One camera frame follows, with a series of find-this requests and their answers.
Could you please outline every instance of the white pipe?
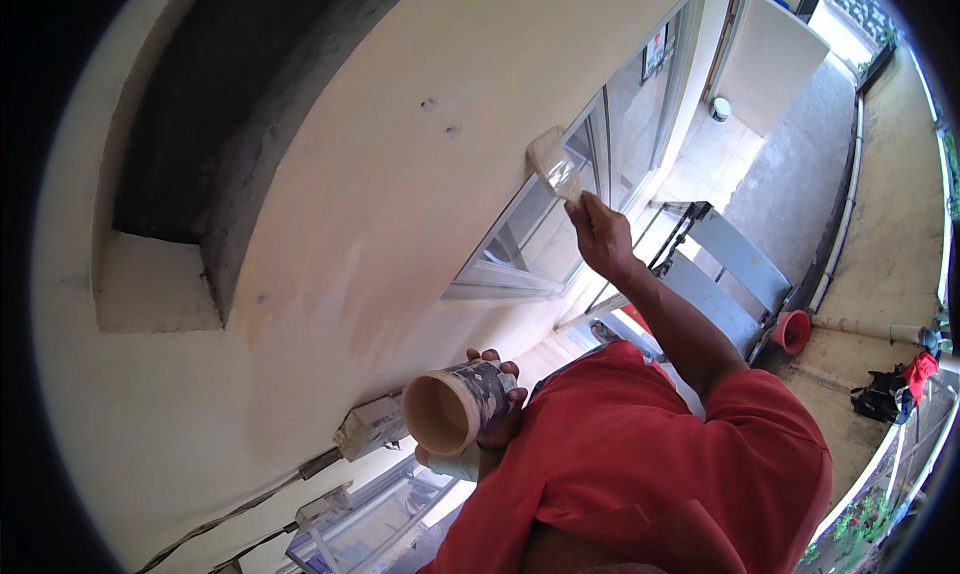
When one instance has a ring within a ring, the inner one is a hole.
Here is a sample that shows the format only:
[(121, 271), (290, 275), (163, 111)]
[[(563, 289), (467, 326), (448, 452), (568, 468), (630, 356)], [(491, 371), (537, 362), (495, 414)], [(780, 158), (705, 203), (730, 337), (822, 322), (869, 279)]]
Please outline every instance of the white pipe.
[(843, 208), (843, 217), (840, 219), (840, 229), (837, 231), (837, 238), (833, 241), (833, 249), (830, 251), (829, 259), (826, 260), (826, 269), (820, 278), (820, 284), (817, 290), (813, 292), (813, 299), (810, 301), (810, 310), (816, 312), (820, 303), (824, 300), (824, 293), (827, 292), (827, 286), (834, 277), (834, 268), (837, 266), (837, 260), (840, 258), (840, 250), (843, 248), (844, 239), (847, 238), (847, 228), (850, 227), (851, 215), (854, 213), (854, 201), (857, 198), (857, 184), (860, 180), (860, 160), (863, 154), (863, 97), (856, 97), (856, 138), (853, 140), (853, 167), (849, 174), (849, 188), (846, 190), (846, 203)]
[(888, 324), (860, 319), (847, 319), (846, 317), (826, 316), (811, 316), (810, 324), (814, 327), (843, 330), (844, 332), (885, 339), (890, 342), (901, 341), (915, 345), (923, 344), (921, 342), (921, 335), (923, 334), (924, 328), (912, 324)]

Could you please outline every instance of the paint bucket on floor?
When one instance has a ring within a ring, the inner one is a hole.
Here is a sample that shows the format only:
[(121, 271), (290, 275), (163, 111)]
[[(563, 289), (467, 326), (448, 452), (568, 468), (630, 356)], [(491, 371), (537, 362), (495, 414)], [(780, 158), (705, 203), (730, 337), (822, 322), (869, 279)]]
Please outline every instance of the paint bucket on floor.
[(810, 317), (807, 312), (802, 309), (780, 312), (770, 338), (790, 355), (800, 353), (810, 340)]
[(407, 430), (430, 453), (455, 455), (510, 407), (517, 380), (499, 361), (474, 360), (417, 376), (403, 388)]
[(710, 115), (714, 120), (717, 122), (726, 122), (732, 113), (734, 113), (734, 109), (728, 100), (723, 97), (717, 97), (713, 100), (713, 111), (710, 112)]

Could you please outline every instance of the red cloth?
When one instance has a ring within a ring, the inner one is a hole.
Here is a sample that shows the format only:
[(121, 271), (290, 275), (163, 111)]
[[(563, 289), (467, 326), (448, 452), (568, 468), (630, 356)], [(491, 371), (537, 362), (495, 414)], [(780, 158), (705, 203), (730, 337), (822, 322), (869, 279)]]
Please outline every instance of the red cloth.
[(727, 376), (704, 423), (615, 341), (546, 382), (420, 572), (517, 572), (534, 519), (670, 574), (791, 572), (832, 479), (816, 422), (775, 376)]
[(933, 359), (929, 352), (921, 351), (900, 373), (906, 380), (906, 386), (910, 387), (914, 407), (920, 405), (920, 396), (924, 394), (924, 381), (939, 370), (937, 360)]

